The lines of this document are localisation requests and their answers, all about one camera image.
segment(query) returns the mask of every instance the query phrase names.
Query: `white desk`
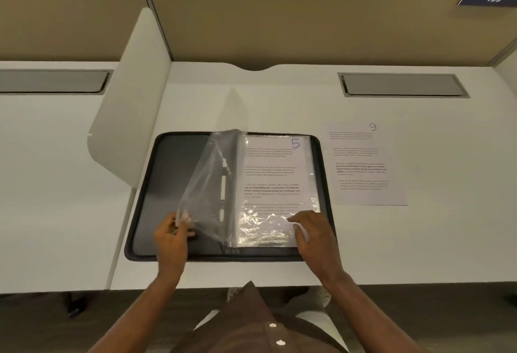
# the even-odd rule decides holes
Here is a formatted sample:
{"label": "white desk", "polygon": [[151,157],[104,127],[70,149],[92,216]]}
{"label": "white desk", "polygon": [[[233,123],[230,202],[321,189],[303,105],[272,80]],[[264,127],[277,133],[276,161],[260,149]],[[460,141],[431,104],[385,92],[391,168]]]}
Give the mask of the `white desk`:
{"label": "white desk", "polygon": [[[337,76],[346,71],[455,73],[471,98],[346,98]],[[327,121],[375,121],[392,135],[409,206],[332,203],[343,265],[358,283],[517,281],[517,98],[493,69],[281,65],[252,72],[173,62],[153,139],[215,130],[230,89],[248,109],[249,131],[315,135],[326,162]],[[156,271],[156,263],[131,262],[122,249],[111,288],[145,288]],[[179,287],[249,280],[317,284],[303,263],[188,263]]]}
{"label": "white desk", "polygon": [[0,293],[109,288],[131,188],[88,153],[101,100],[0,96]]}

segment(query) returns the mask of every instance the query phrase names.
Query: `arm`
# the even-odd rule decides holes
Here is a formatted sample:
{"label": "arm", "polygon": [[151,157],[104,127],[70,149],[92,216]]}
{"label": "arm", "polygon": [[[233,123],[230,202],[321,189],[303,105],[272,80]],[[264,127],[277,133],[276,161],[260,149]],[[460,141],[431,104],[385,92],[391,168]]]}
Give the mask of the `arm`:
{"label": "arm", "polygon": [[144,352],[162,312],[176,290],[187,261],[187,222],[173,234],[176,213],[170,213],[155,232],[158,276],[88,353]]}
{"label": "arm", "polygon": [[308,242],[301,228],[294,225],[300,255],[344,312],[366,352],[423,352],[345,273],[336,237],[322,214],[301,211],[288,221],[307,231]]}

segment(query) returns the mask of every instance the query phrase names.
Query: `black tray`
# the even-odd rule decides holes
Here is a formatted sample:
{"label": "black tray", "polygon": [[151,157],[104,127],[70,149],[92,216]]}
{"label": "black tray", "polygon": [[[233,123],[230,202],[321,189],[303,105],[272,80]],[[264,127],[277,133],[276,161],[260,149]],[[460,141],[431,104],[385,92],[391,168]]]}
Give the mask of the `black tray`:
{"label": "black tray", "polygon": [[[334,230],[320,141],[313,135],[249,133],[250,135],[309,136],[320,210]],[[153,232],[166,213],[176,211],[210,132],[169,132],[156,137],[124,248],[126,258],[155,261]],[[203,262],[293,262],[296,247],[230,248],[198,232],[188,240],[188,260]]]}

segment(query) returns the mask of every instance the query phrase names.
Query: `paper sheet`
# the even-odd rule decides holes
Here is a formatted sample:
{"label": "paper sheet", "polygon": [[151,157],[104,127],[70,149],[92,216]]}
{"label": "paper sheet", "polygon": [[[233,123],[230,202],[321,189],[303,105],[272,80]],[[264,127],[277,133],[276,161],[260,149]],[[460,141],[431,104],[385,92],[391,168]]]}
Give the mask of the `paper sheet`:
{"label": "paper sheet", "polygon": [[333,185],[339,205],[407,205],[375,123],[329,123]]}
{"label": "paper sheet", "polygon": [[247,136],[237,185],[236,246],[296,246],[300,210],[319,211],[307,136]]}

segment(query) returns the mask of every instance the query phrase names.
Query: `person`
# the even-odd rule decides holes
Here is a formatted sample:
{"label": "person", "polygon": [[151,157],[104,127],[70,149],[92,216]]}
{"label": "person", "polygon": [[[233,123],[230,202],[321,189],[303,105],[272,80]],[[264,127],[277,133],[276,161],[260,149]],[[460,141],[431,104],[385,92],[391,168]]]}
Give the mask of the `person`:
{"label": "person", "polygon": [[[89,353],[144,352],[161,313],[170,300],[187,261],[188,223],[175,226],[175,213],[168,214],[155,232],[158,245],[158,275],[134,304],[108,330]],[[368,353],[422,353],[423,350],[402,331],[343,270],[336,237],[320,213],[301,211],[288,218],[301,257],[319,278],[343,311],[359,342]],[[302,226],[308,235],[306,239]],[[318,296],[309,290],[287,303],[287,309],[303,310],[305,298]],[[317,311],[304,311],[317,314]],[[182,337],[172,352],[183,353],[259,353],[259,352],[347,352],[340,337],[322,330],[325,318],[295,317],[293,312],[272,314],[258,290],[248,283],[220,311],[212,311],[195,330]]]}

